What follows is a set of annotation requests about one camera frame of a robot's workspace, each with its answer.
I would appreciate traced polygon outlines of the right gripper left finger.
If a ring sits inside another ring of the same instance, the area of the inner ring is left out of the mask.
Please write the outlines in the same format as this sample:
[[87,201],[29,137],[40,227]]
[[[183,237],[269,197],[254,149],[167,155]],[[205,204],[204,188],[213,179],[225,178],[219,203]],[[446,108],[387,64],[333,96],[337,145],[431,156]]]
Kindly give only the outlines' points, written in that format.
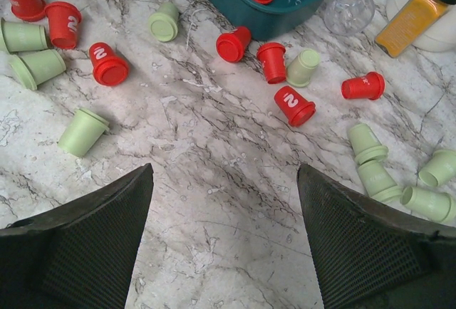
[[145,164],[1,230],[2,308],[124,308],[153,191]]

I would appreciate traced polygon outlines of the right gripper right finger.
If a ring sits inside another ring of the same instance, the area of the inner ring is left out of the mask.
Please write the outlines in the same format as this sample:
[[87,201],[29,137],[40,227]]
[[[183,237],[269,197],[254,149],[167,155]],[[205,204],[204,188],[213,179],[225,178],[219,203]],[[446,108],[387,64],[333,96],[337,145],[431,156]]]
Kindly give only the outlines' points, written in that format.
[[326,308],[453,308],[455,229],[393,209],[308,164],[297,187]]

